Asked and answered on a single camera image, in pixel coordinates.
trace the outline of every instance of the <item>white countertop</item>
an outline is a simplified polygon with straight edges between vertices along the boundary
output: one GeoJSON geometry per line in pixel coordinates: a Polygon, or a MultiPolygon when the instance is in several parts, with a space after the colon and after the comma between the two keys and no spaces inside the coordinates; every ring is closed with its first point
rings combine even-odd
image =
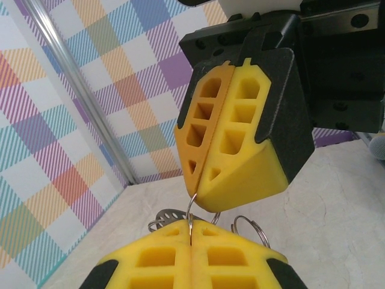
{"type": "MultiPolygon", "coordinates": [[[[159,210],[188,201],[182,177],[128,187],[43,288],[79,288],[104,255],[148,234],[159,210]]],[[[309,289],[385,288],[385,170],[362,141],[317,149],[286,192],[224,212],[218,225],[238,214],[258,222],[309,289]]],[[[239,231],[258,240],[242,220],[239,231]]]]}

